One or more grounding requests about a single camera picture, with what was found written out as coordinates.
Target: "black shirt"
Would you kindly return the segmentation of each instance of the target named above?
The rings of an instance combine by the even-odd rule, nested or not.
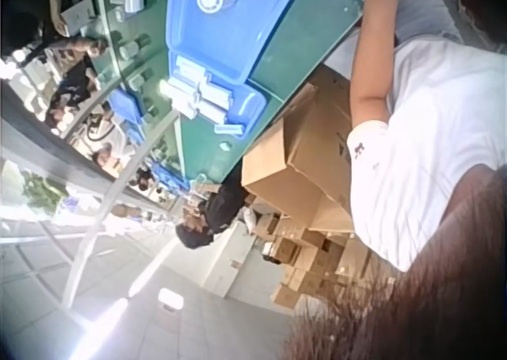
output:
[[[218,193],[212,194],[205,202],[204,219],[210,234],[216,235],[229,228],[245,204],[248,191],[241,186],[241,171],[242,162],[239,162],[225,178]]]

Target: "hair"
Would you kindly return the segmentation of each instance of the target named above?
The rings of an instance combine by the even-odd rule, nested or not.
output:
[[[138,182],[138,183],[137,183],[137,186],[139,187],[139,189],[140,189],[141,191],[146,191],[146,190],[148,189],[148,184],[146,184],[146,183],[139,183],[139,182]]]
[[[94,161],[96,164],[98,164],[99,166],[101,166],[101,164],[98,162],[98,156],[100,155],[100,151],[95,151],[93,154],[92,154],[92,161]]]
[[[190,229],[184,224],[176,226],[176,236],[188,249],[197,249],[206,247],[213,242],[213,236],[208,234],[208,227],[204,227],[202,232]]]
[[[324,307],[306,307],[280,359],[503,358],[505,317],[502,169],[446,219],[395,285],[336,286]]]

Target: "white t-shirt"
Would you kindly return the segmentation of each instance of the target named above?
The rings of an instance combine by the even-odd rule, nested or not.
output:
[[[437,230],[452,192],[477,164],[505,163],[507,60],[423,36],[395,53],[389,124],[349,135],[357,235],[407,271]]]

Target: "green workbench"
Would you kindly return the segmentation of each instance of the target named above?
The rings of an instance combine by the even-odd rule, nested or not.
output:
[[[115,71],[125,84],[134,74],[142,73],[146,82],[136,96],[146,107],[150,104],[158,110],[151,122],[156,124],[170,111],[169,101],[158,93],[160,80],[169,77],[167,0],[146,0],[145,10],[123,23],[116,20],[115,6],[109,0],[96,1],[103,17],[97,33],[108,34],[112,41],[108,59],[95,62],[98,71]],[[180,128],[171,128],[165,134],[170,151],[184,160],[185,176],[193,179],[206,174],[212,181],[221,182],[284,103],[357,22],[361,10],[361,0],[292,0],[247,80],[263,92],[268,102],[250,134],[243,140],[216,135],[213,125],[201,117],[182,117]],[[141,52],[135,60],[125,62],[118,49],[132,40],[141,43]],[[223,142],[228,143],[229,151],[220,148]]]

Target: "sleeve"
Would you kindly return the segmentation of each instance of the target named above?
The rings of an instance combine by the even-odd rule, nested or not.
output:
[[[383,121],[366,121],[349,134],[347,146],[353,167],[373,168],[383,157],[389,125]]]

